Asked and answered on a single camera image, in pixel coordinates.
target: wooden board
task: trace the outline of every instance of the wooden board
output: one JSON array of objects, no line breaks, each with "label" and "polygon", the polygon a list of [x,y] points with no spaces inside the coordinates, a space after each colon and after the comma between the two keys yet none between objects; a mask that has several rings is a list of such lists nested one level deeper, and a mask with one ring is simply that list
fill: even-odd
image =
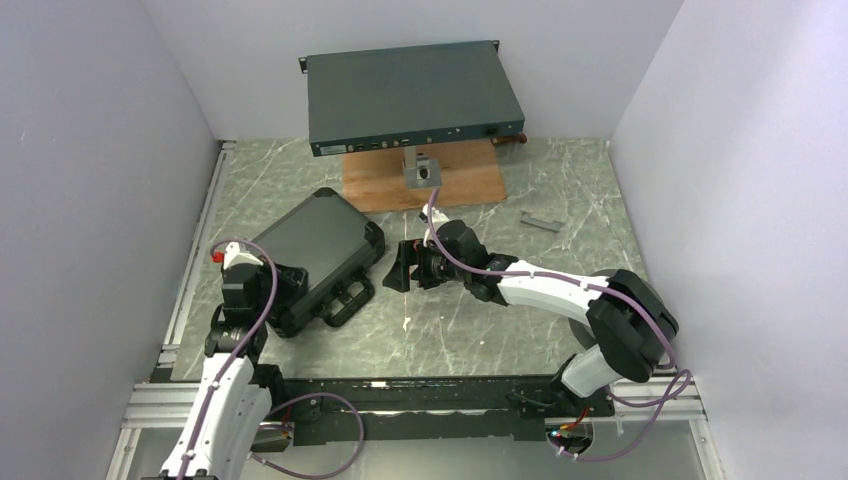
[{"label": "wooden board", "polygon": [[[424,145],[417,151],[439,161],[442,173],[439,206],[506,200],[506,187],[491,141]],[[431,191],[431,188],[407,188],[402,148],[342,156],[342,194],[361,212],[420,209]]]}]

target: white wall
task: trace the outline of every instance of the white wall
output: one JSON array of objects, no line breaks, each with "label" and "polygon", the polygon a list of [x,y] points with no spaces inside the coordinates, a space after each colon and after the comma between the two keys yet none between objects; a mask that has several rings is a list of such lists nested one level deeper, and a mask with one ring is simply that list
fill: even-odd
[{"label": "white wall", "polygon": [[848,478],[848,5],[688,0],[612,140],[729,478]]},{"label": "white wall", "polygon": [[103,478],[216,144],[139,2],[0,6],[0,477]]},{"label": "white wall", "polygon": [[144,0],[219,139],[307,136],[300,56],[487,39],[529,135],[608,138],[681,3]]}]

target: label on device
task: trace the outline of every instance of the label on device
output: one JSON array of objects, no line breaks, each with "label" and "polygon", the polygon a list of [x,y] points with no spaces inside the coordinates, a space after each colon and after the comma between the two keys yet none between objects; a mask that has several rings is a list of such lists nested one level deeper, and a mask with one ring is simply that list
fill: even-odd
[{"label": "label on device", "polygon": [[321,147],[321,155],[338,155],[344,153],[344,145],[330,145],[329,147]]}]

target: tabletop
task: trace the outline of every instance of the tabletop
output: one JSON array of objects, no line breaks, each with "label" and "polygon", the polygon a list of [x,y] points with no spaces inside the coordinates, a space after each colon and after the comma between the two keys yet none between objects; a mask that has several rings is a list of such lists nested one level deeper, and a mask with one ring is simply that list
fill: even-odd
[{"label": "tabletop", "polygon": [[[507,200],[442,209],[448,217],[464,220],[489,251],[540,267],[580,275],[626,268],[644,276],[603,140],[531,139],[495,151]],[[313,158],[305,139],[239,141],[212,239],[255,237],[320,187],[342,192],[339,157]],[[522,212],[563,227],[554,233],[519,223]],[[483,303],[458,283],[405,294],[381,287],[397,242],[424,234],[417,214],[369,214],[388,247],[369,272],[374,298],[341,328],[314,320],[294,338],[269,333],[260,361],[278,364],[288,378],[553,374],[583,350],[568,321],[551,312]],[[218,265],[204,263],[174,380],[200,378],[220,287]]]}]

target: toolbox case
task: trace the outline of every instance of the toolbox case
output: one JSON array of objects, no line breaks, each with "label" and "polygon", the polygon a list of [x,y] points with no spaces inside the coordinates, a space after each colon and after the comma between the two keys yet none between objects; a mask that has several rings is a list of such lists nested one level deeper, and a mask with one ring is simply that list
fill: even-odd
[{"label": "toolbox case", "polygon": [[[254,242],[275,263],[308,272],[306,295],[288,311],[276,312],[280,314],[268,319],[282,337],[296,335],[315,317],[331,327],[344,325],[374,296],[368,269],[386,252],[383,230],[326,187],[260,233]],[[362,289],[351,295],[349,291],[356,284]]]}]

